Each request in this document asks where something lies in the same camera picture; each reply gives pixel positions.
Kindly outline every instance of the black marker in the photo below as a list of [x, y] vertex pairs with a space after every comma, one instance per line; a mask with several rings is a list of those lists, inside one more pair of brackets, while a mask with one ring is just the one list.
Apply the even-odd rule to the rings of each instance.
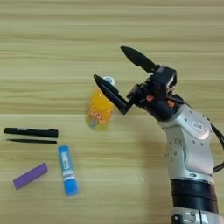
[[59, 131], [57, 129], [18, 129], [5, 128], [5, 134], [25, 135], [35, 137], [58, 137]]

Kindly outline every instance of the wire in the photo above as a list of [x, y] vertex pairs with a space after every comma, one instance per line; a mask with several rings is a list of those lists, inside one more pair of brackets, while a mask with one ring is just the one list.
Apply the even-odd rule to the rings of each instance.
[[[221, 134], [221, 132], [213, 124], [211, 124], [211, 125], [212, 125], [212, 129], [213, 129], [214, 134], [219, 138], [222, 149], [224, 150], [224, 136]], [[222, 162], [219, 165], [216, 165], [213, 168], [213, 172], [218, 172], [218, 171], [222, 170], [223, 168], [224, 168], [224, 162]]]

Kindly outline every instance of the label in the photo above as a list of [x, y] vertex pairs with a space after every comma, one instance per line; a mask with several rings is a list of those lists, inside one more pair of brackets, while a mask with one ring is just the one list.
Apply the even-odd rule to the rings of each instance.
[[199, 122], [192, 122], [192, 126], [197, 130], [203, 130], [203, 124]]
[[64, 170], [68, 170], [70, 168], [70, 166], [69, 166], [69, 162], [68, 162], [68, 158], [67, 158], [67, 153], [62, 152], [61, 157], [62, 157], [62, 163], [64, 166]]
[[74, 179], [74, 171], [63, 171], [63, 179], [64, 181]]
[[103, 125], [106, 123], [106, 120], [100, 111], [96, 111], [94, 108], [89, 108], [88, 117], [90, 120], [90, 126], [94, 127], [97, 125]]

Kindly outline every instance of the table surface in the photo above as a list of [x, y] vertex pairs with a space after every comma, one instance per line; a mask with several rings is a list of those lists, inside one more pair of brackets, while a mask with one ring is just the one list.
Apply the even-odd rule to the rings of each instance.
[[[146, 74], [131, 46], [178, 70], [176, 92], [224, 131], [222, 0], [0, 1], [0, 223], [169, 223], [165, 133], [140, 108], [117, 110], [105, 131], [85, 124], [93, 74], [122, 95]], [[58, 128], [58, 145], [10, 143], [5, 127]], [[64, 194], [57, 148], [68, 144], [80, 193]], [[215, 163], [223, 159], [212, 141]], [[12, 180], [46, 162], [49, 172], [16, 191]], [[223, 172], [215, 177], [224, 214]]]

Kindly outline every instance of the orange accent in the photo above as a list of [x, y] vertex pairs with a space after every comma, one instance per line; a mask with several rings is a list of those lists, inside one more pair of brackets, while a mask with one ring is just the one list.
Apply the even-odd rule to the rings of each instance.
[[171, 107], [173, 109], [174, 106], [175, 106], [175, 102], [171, 101], [171, 100], [168, 100], [168, 105], [169, 105], [169, 107]]
[[146, 100], [147, 100], [148, 102], [152, 102], [154, 99], [155, 99], [155, 96], [152, 95], [152, 94], [148, 94], [148, 95], [146, 96]]

